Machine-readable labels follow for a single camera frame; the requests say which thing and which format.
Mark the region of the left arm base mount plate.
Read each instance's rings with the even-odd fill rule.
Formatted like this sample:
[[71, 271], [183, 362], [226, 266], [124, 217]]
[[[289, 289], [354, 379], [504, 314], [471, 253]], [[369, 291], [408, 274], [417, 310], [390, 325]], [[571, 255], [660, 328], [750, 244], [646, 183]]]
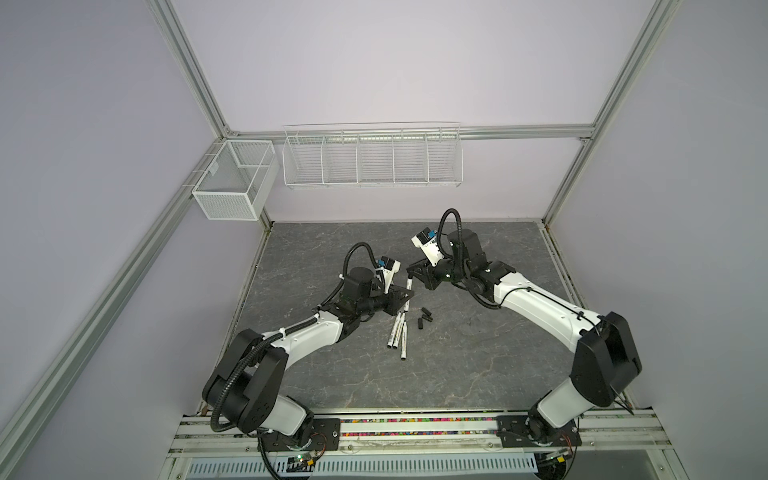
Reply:
[[341, 419], [310, 415], [293, 435], [274, 431], [265, 433], [263, 438], [266, 452], [336, 451], [341, 439]]

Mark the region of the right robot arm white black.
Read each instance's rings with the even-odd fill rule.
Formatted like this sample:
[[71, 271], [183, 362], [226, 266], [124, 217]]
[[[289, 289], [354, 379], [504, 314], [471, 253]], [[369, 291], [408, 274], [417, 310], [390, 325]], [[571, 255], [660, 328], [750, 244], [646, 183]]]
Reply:
[[408, 266], [409, 277], [427, 289], [451, 284], [490, 310], [509, 309], [543, 329], [573, 354], [569, 376], [528, 411], [524, 431], [537, 445], [550, 445], [575, 426], [581, 414], [609, 407], [639, 376], [642, 363], [628, 321], [601, 315], [550, 293], [512, 266], [489, 261], [472, 230], [449, 234], [423, 229], [412, 237], [424, 255]]

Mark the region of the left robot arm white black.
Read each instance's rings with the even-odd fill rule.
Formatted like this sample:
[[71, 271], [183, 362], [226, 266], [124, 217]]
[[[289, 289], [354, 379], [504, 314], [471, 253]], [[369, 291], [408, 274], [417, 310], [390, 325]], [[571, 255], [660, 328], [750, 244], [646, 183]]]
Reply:
[[295, 443], [307, 443], [314, 413], [280, 393], [286, 371], [345, 340], [376, 313], [400, 313], [414, 295], [411, 288], [387, 281], [382, 274], [355, 267], [340, 276], [309, 318], [271, 332], [239, 332], [202, 391], [203, 401], [211, 407], [211, 430], [236, 429], [246, 435], [273, 431]]

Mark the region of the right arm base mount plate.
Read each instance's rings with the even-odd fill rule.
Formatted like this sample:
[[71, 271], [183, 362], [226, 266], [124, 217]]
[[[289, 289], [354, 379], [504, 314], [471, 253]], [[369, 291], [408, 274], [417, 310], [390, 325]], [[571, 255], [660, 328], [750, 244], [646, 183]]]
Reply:
[[581, 436], [574, 420], [562, 427], [552, 427], [538, 416], [500, 415], [497, 433], [504, 448], [579, 447]]

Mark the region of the small white mesh basket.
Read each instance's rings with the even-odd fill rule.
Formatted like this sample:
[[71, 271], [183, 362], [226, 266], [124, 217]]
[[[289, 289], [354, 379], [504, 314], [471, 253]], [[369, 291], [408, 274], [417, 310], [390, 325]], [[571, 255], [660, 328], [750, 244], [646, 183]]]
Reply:
[[225, 140], [193, 196], [209, 220], [258, 221], [278, 173], [271, 141]]

